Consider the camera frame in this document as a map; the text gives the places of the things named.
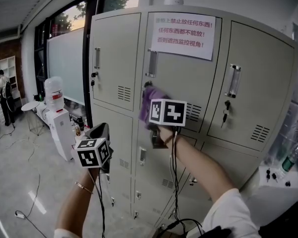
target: gray concrete floor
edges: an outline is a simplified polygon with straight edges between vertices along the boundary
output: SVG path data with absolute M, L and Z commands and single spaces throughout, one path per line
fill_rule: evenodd
M 12 125 L 9 127 L 0 125 L 0 136 L 12 130 Z M 66 162 L 58 154 L 47 127 L 43 128 L 41 135 L 36 136 L 29 131 L 25 116 L 19 115 L 12 136 L 5 135 L 0 139 L 0 222 L 8 237 L 43 237 L 27 220 L 14 216 L 16 210 L 29 213 L 33 203 L 30 195 L 36 194 L 40 174 L 37 202 L 40 202 L 44 209 L 40 210 L 34 205 L 29 219 L 46 237 L 52 238 L 62 202 L 82 172 L 84 170 L 78 164 L 74 161 Z M 152 227 L 133 220 L 121 210 L 111 206 L 105 177 L 101 176 L 101 180 L 106 238 L 151 237 L 154 233 Z M 101 230 L 101 208 L 98 195 L 95 193 L 91 198 L 84 223 L 83 237 L 100 238 Z

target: window frame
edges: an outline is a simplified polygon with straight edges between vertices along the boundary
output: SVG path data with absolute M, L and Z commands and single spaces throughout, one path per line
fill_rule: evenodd
M 92 116 L 91 116 L 91 104 L 90 104 L 90 94 L 89 94 L 89 36 L 92 17 L 97 14 L 103 13 L 105 0 L 74 0 L 69 4 L 65 5 L 61 9 L 57 10 L 51 16 L 46 18 L 41 24 L 35 28 L 34 37 L 34 65 L 35 65 L 35 77 L 36 86 L 38 94 L 45 96 L 44 91 L 44 81 L 49 77 L 48 74 L 48 59 L 47 59 L 47 41 L 50 38 L 52 31 L 52 21 L 53 19 L 66 11 L 67 9 L 85 1 L 86 2 L 86 13 L 85 13 L 85 24 L 83 32 L 83 46 L 82 46 L 82 74 L 83 74 L 83 89 L 84 89 L 84 102 L 86 110 L 86 119 L 89 127 L 93 127 Z M 40 37 L 42 37 L 42 31 L 44 29 L 44 40 L 43 44 L 39 44 Z M 38 62 L 38 52 L 43 50 L 43 66 L 44 72 L 43 76 L 38 75 L 41 68 L 39 68 Z

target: white paper notice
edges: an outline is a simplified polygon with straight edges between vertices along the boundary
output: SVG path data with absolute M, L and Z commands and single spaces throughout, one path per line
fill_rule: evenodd
M 156 12 L 151 50 L 212 60 L 215 17 Z

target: purple cloth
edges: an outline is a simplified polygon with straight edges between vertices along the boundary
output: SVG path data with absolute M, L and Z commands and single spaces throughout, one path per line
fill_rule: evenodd
M 151 100 L 154 99 L 169 99 L 169 97 L 161 90 L 155 88 L 154 86 L 147 86 L 145 88 L 143 95 L 143 104 L 140 109 L 139 119 L 145 122 L 146 128 L 148 128 L 149 125 Z

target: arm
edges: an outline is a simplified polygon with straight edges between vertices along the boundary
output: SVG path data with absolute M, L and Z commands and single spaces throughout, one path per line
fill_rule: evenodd
M 160 137 L 166 141 L 172 136 L 172 132 L 159 126 Z M 172 147 L 172 140 L 166 143 L 168 148 Z M 190 145 L 183 137 L 177 135 L 177 158 L 198 180 L 198 183 L 216 202 L 225 192 L 234 188 L 233 183 L 225 173 L 224 169 L 211 157 L 198 151 Z
M 99 169 L 91 170 L 93 177 L 97 180 Z M 89 176 L 88 171 L 78 181 L 79 184 L 93 191 L 94 183 Z M 62 205 L 59 213 L 56 229 L 68 230 L 79 237 L 82 237 L 83 224 L 86 218 L 91 194 L 85 189 L 74 184 L 67 199 Z

